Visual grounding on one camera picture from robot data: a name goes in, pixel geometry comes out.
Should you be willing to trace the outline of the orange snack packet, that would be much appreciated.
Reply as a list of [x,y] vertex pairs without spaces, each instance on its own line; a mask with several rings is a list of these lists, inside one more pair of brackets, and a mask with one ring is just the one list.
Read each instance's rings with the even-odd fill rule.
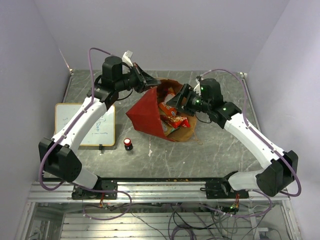
[[177,110],[174,107],[167,105],[165,102],[160,102],[158,107],[166,116],[173,117],[177,115]]

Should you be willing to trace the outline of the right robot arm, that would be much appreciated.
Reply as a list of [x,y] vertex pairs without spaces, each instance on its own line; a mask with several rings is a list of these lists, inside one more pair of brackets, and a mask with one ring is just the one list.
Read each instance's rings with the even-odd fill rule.
[[205,113],[211,122],[236,137],[258,160],[261,170],[234,171],[222,179],[221,194],[226,198],[233,197],[241,190],[259,190],[269,197],[281,193],[296,180],[298,155],[276,146],[261,134],[244,116],[234,103],[224,100],[221,86],[214,78],[201,80],[200,92],[189,84],[166,103],[177,111],[194,116]]

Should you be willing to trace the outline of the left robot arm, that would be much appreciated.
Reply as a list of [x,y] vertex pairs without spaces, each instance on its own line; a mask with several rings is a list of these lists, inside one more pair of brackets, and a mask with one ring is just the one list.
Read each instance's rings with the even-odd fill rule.
[[40,167],[38,180],[45,190],[43,172],[84,189],[85,194],[96,199],[102,193],[101,179],[83,167],[76,155],[82,140],[96,121],[119,100],[122,91],[142,93],[160,85],[160,81],[138,64],[128,64],[118,56],[109,56],[102,64],[102,73],[94,78],[91,90],[71,120],[52,138],[43,138],[39,144]]

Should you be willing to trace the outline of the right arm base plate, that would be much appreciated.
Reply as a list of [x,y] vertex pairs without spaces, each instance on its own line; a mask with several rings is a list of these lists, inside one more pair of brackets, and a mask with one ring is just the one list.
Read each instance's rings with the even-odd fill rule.
[[247,190],[232,190],[220,181],[208,181],[204,187],[199,189],[204,192],[207,199],[248,199],[249,192]]

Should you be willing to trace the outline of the red brown paper bag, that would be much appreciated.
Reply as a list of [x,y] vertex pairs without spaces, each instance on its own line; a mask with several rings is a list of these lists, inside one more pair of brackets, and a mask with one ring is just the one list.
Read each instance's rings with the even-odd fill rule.
[[197,118],[187,114],[190,127],[180,127],[179,129],[166,135],[160,117],[158,103],[164,98],[165,90],[172,87],[177,93],[183,85],[176,80],[160,78],[161,84],[146,91],[127,112],[126,115],[131,120],[135,130],[162,138],[171,142],[188,142],[195,135]]

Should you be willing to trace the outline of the red snack packet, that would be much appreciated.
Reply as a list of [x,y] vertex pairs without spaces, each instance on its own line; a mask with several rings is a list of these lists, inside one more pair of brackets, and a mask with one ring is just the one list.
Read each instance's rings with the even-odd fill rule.
[[177,129],[180,127],[189,128],[190,124],[188,118],[186,116],[179,116],[179,115],[160,115],[160,119],[165,122],[167,125]]

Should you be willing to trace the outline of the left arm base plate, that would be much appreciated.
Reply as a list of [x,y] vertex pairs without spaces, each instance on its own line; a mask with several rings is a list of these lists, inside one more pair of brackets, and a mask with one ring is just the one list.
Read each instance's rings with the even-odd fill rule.
[[81,186],[75,186],[71,193],[73,200],[115,200],[117,198],[118,185],[109,180],[98,180],[93,189],[87,190]]

